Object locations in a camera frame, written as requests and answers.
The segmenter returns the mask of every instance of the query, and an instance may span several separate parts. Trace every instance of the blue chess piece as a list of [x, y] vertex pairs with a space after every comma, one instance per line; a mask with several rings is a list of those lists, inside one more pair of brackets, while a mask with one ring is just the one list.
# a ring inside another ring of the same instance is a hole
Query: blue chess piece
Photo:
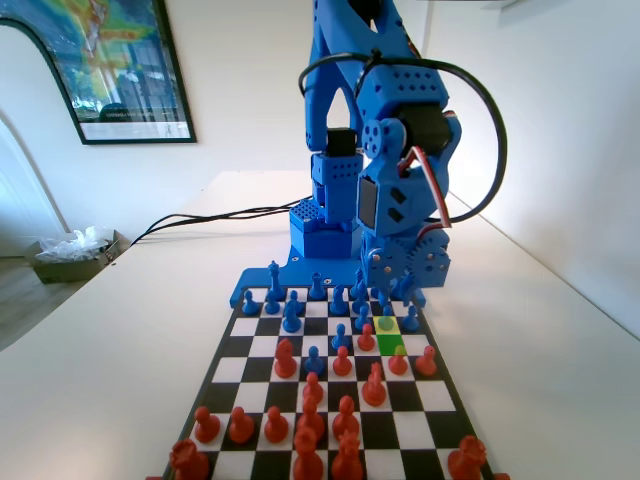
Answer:
[[244, 305], [242, 306], [242, 313], [245, 315], [255, 315], [260, 310], [260, 305], [253, 301], [253, 293], [251, 290], [244, 292]]
[[358, 318], [356, 318], [355, 327], [359, 332], [362, 331], [365, 324], [371, 324], [371, 321], [367, 318], [367, 315], [369, 315], [369, 305], [365, 303], [362, 307], [360, 307], [360, 315], [358, 315]]
[[402, 328], [407, 332], [417, 332], [420, 324], [418, 323], [418, 319], [416, 318], [416, 307], [415, 305], [411, 305], [409, 307], [409, 314], [404, 317], [402, 320]]
[[269, 275], [271, 276], [271, 288], [270, 292], [273, 292], [273, 299], [277, 302], [284, 300], [285, 291], [284, 288], [280, 285], [280, 279], [278, 276], [280, 275], [280, 265], [271, 260], [269, 264]]
[[309, 347], [309, 358], [304, 362], [304, 369], [307, 373], [314, 372], [318, 376], [324, 372], [324, 362], [318, 356], [318, 347]]
[[329, 305], [329, 309], [334, 315], [344, 315], [349, 310], [349, 304], [342, 298], [343, 294], [344, 285], [338, 285], [333, 289], [333, 301]]
[[273, 290], [267, 292], [267, 304], [264, 306], [264, 311], [269, 315], [275, 315], [280, 311], [280, 304], [275, 300], [275, 293]]
[[285, 332], [295, 333], [300, 330], [302, 326], [302, 321], [296, 315], [296, 307], [291, 303], [288, 303], [286, 307], [284, 307], [284, 321], [282, 322], [282, 328], [284, 328]]
[[336, 327], [336, 336], [331, 339], [331, 346], [334, 350], [338, 350], [340, 347], [349, 347], [351, 342], [349, 342], [349, 337], [346, 337], [345, 334], [346, 329], [342, 323], [339, 323]]

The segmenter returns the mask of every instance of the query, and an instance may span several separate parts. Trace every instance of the red pawn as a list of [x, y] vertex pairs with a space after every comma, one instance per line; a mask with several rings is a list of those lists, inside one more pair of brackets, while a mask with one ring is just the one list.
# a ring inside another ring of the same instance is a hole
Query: red pawn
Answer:
[[449, 454], [447, 466], [453, 480], [479, 480], [480, 468], [487, 461], [487, 449], [473, 435], [460, 441], [460, 449]]
[[345, 395], [340, 399], [340, 414], [333, 420], [333, 436], [336, 440], [340, 440], [340, 436], [344, 432], [355, 433], [356, 436], [360, 432], [360, 424], [358, 419], [353, 416], [355, 410], [355, 404], [353, 398], [349, 395]]
[[312, 428], [298, 427], [293, 444], [298, 458], [293, 464], [293, 480], [320, 480], [324, 472], [322, 459], [316, 453], [316, 437]]
[[309, 395], [305, 397], [302, 404], [302, 411], [304, 412], [298, 420], [298, 429], [303, 427], [309, 427], [316, 434], [317, 439], [321, 439], [324, 435], [324, 420], [320, 414], [316, 411], [318, 406], [315, 399]]
[[361, 480], [362, 463], [358, 456], [360, 441], [352, 432], [345, 432], [340, 438], [340, 451], [331, 465], [333, 480]]
[[310, 372], [307, 375], [307, 385], [302, 390], [302, 398], [307, 395], [312, 395], [316, 400], [316, 405], [322, 401], [322, 397], [324, 396], [324, 390], [322, 389], [322, 385], [318, 383], [318, 374], [316, 372]]
[[338, 349], [338, 358], [333, 361], [333, 371], [336, 375], [344, 377], [351, 371], [351, 360], [348, 358], [349, 350], [344, 345]]
[[188, 438], [173, 446], [169, 465], [176, 471], [176, 480], [206, 480], [209, 477], [209, 460]]
[[373, 349], [376, 342], [371, 335], [372, 333], [373, 327], [370, 324], [365, 323], [364, 327], [362, 327], [362, 335], [358, 337], [358, 346], [360, 347], [360, 350], [368, 352], [369, 350]]
[[276, 347], [276, 375], [280, 378], [289, 378], [296, 373], [298, 363], [293, 358], [293, 345], [288, 339], [283, 339]]
[[255, 424], [253, 418], [244, 413], [242, 407], [236, 407], [231, 411], [231, 427], [229, 437], [234, 443], [247, 443], [253, 435]]
[[438, 371], [436, 362], [436, 349], [432, 346], [425, 347], [424, 355], [416, 360], [416, 369], [423, 375], [430, 377]]
[[220, 432], [220, 419], [209, 412], [207, 407], [199, 407], [194, 415], [196, 422], [196, 439], [201, 443], [209, 443]]
[[280, 443], [289, 432], [289, 422], [280, 415], [280, 409], [275, 405], [269, 408], [267, 418], [269, 421], [264, 426], [264, 436], [267, 437], [267, 440], [271, 443]]

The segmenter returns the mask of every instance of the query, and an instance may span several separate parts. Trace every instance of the white wall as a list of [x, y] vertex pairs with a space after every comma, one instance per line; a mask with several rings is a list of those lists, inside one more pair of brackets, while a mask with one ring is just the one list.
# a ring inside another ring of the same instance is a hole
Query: white wall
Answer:
[[[486, 3], [432, 2], [426, 52], [476, 75], [505, 117], [509, 166], [485, 217], [640, 335], [640, 3]], [[451, 190], [475, 204], [495, 135], [474, 94], [447, 84], [463, 125]]]

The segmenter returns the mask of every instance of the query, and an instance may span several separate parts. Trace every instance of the blue pawn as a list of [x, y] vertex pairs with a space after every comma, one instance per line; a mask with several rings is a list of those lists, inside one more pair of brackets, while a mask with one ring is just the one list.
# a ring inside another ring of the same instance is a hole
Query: blue pawn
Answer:
[[334, 315], [344, 315], [349, 310], [349, 304], [344, 301], [342, 295], [344, 294], [344, 285], [338, 285], [333, 289], [333, 301], [329, 305], [329, 310]]
[[313, 300], [322, 300], [327, 294], [327, 291], [322, 286], [322, 283], [320, 283], [321, 281], [322, 275], [320, 275], [318, 272], [315, 272], [313, 275], [311, 275], [312, 284], [311, 290], [309, 290], [309, 296]]
[[367, 318], [368, 314], [369, 314], [369, 305], [365, 303], [360, 308], [360, 315], [358, 316], [358, 318], [356, 318], [356, 324], [355, 324], [356, 330], [361, 332], [367, 323], [371, 324], [371, 320]]
[[273, 290], [267, 292], [267, 304], [264, 306], [264, 311], [269, 315], [275, 315], [280, 311], [280, 304], [275, 300], [275, 293]]
[[300, 330], [302, 326], [302, 322], [296, 315], [295, 305], [288, 303], [286, 307], [284, 307], [284, 321], [282, 322], [282, 328], [284, 328], [285, 332], [295, 333]]
[[339, 323], [338, 327], [336, 328], [336, 336], [331, 339], [331, 346], [334, 350], [337, 351], [340, 347], [348, 348], [349, 345], [351, 345], [351, 342], [349, 342], [349, 338], [345, 337], [344, 333], [344, 325], [342, 323]]
[[271, 260], [271, 263], [269, 264], [269, 275], [271, 276], [271, 289], [269, 289], [269, 291], [273, 292], [273, 299], [278, 302], [284, 300], [284, 288], [282, 288], [280, 280], [278, 279], [278, 276], [280, 275], [280, 265], [273, 260]]
[[324, 362], [318, 357], [318, 347], [309, 347], [309, 358], [304, 362], [304, 369], [307, 373], [314, 372], [318, 376], [324, 372]]
[[251, 290], [244, 292], [244, 305], [242, 306], [242, 313], [245, 315], [255, 315], [260, 310], [260, 305], [253, 301], [253, 293]]
[[404, 317], [402, 320], [402, 328], [407, 332], [417, 332], [420, 324], [418, 323], [418, 319], [416, 318], [416, 307], [415, 305], [411, 305], [409, 307], [409, 314]]

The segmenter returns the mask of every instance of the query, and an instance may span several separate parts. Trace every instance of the white square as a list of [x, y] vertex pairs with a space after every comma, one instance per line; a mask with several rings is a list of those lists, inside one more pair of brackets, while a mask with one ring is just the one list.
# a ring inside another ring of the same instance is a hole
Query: white square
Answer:
[[327, 319], [327, 331], [330, 336], [335, 336], [338, 325], [344, 325], [344, 334], [351, 335], [351, 319], [349, 317], [329, 317]]
[[405, 478], [400, 450], [365, 450], [369, 480], [401, 480]]
[[416, 381], [425, 412], [455, 412], [449, 389], [443, 380]]
[[280, 378], [276, 374], [276, 359], [273, 359], [273, 367], [271, 367], [271, 382], [299, 382], [300, 381], [300, 357], [293, 357], [296, 361], [296, 373], [289, 378]]
[[361, 412], [390, 412], [391, 411], [391, 403], [389, 402], [389, 390], [387, 389], [387, 382], [382, 381], [382, 386], [384, 387], [387, 394], [384, 397], [384, 402], [379, 407], [374, 407], [369, 405], [364, 401], [364, 397], [362, 396], [362, 387], [366, 382], [359, 381], [358, 382], [358, 399], [360, 400], [360, 411]]
[[373, 345], [373, 348], [368, 352], [365, 350], [362, 350], [358, 346], [358, 338], [360, 338], [360, 335], [353, 336], [353, 353], [355, 353], [357, 357], [358, 356], [359, 357], [379, 357], [380, 356], [380, 349], [378, 348], [378, 339], [374, 334], [371, 335], [371, 338], [373, 338], [374, 345]]
[[[324, 391], [324, 395], [322, 395], [322, 400], [317, 405], [318, 412], [328, 412], [329, 411], [329, 402], [327, 400], [327, 391], [329, 388], [329, 382], [318, 382], [318, 385], [322, 387]], [[307, 382], [300, 382], [298, 385], [298, 398], [296, 400], [296, 412], [302, 413], [302, 403], [304, 401], [304, 387], [307, 386]]]
[[262, 312], [260, 312], [260, 316], [262, 318], [282, 318], [284, 316], [284, 302], [278, 302], [278, 305], [280, 305], [280, 309], [276, 313], [267, 313], [267, 304], [265, 302], [265, 304], [262, 305]]
[[435, 449], [427, 417], [422, 412], [393, 412], [401, 450]]
[[232, 337], [252, 337], [256, 334], [258, 318], [236, 318], [231, 330]]
[[407, 371], [402, 375], [396, 375], [391, 371], [389, 367], [389, 360], [393, 357], [383, 357], [382, 358], [382, 369], [384, 370], [384, 378], [387, 382], [406, 382], [414, 379], [413, 372], [411, 371], [411, 365], [409, 365], [409, 358], [404, 357], [405, 362], [407, 362]]
[[267, 440], [267, 437], [264, 435], [264, 427], [269, 421], [269, 417], [265, 413], [262, 416], [262, 423], [260, 424], [261, 428], [260, 428], [260, 436], [258, 437], [258, 446], [256, 447], [257, 450], [290, 451], [293, 449], [293, 430], [295, 429], [296, 414], [293, 412], [285, 412], [285, 413], [281, 413], [281, 415], [287, 419], [287, 422], [289, 422], [289, 430], [287, 431], [287, 436], [284, 437], [284, 439], [278, 443], [271, 443], [269, 440]]
[[[340, 415], [339, 412], [329, 412], [329, 418], [327, 419], [327, 435], [329, 436], [329, 450], [338, 451], [340, 450], [340, 442], [336, 440], [336, 437], [333, 436], [333, 421], [336, 417]], [[360, 412], [353, 412], [353, 416], [358, 420], [358, 424], [361, 425], [360, 421]], [[360, 450], [364, 450], [364, 446], [362, 445], [362, 437], [361, 431], [358, 432], [358, 439], [360, 440]]]
[[222, 357], [211, 383], [240, 382], [246, 364], [246, 357]]
[[251, 342], [250, 357], [275, 357], [278, 337], [256, 336]]
[[304, 335], [304, 317], [300, 318], [300, 328], [293, 333], [289, 333], [284, 329], [284, 319], [280, 322], [280, 336], [283, 337], [301, 337]]
[[407, 355], [424, 355], [424, 349], [429, 346], [426, 335], [403, 335], [402, 342], [407, 349]]
[[329, 316], [329, 302], [307, 302], [307, 309], [305, 310], [304, 316], [307, 318], [324, 318]]
[[318, 347], [318, 355], [326, 357], [329, 355], [329, 337], [326, 335], [305, 335], [302, 337], [302, 354], [309, 356], [309, 348]]
[[355, 382], [356, 381], [355, 359], [350, 355], [347, 357], [351, 361], [351, 371], [347, 375], [341, 377], [340, 375], [338, 375], [336, 372], [333, 371], [333, 362], [337, 358], [338, 357], [329, 357], [329, 361], [327, 364], [327, 368], [329, 369], [327, 380], [329, 380], [330, 382]]
[[198, 424], [194, 423], [193, 425], [193, 430], [191, 430], [189, 438], [196, 444], [196, 448], [199, 452], [218, 452], [222, 447], [222, 440], [224, 440], [224, 434], [227, 431], [227, 425], [229, 424], [229, 418], [231, 415], [229, 413], [216, 413], [215, 415], [220, 420], [220, 431], [218, 432], [218, 435], [216, 435], [216, 438], [209, 443], [200, 443], [196, 439], [196, 426], [198, 426]]
[[245, 413], [263, 413], [267, 404], [268, 382], [245, 382], [240, 384], [234, 407], [242, 407]]
[[255, 451], [220, 452], [213, 469], [212, 480], [246, 480], [251, 478]]

